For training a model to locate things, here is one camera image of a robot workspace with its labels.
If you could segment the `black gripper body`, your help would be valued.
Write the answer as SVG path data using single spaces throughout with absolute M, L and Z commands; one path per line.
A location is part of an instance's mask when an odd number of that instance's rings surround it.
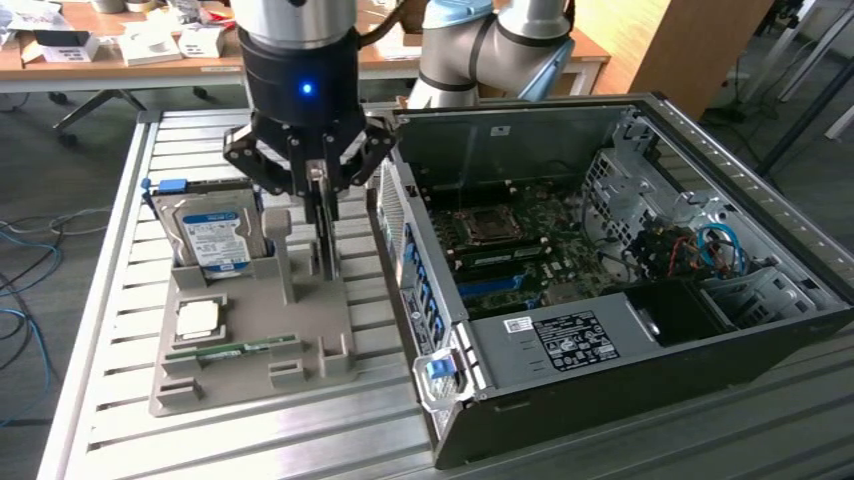
M 331 44 L 290 49 L 263 44 L 238 30 L 254 105 L 252 132 L 290 168 L 269 167 L 256 182 L 271 193 L 307 190 L 306 163 L 327 160 L 335 185 L 341 157 L 366 127 L 358 94 L 359 33 Z

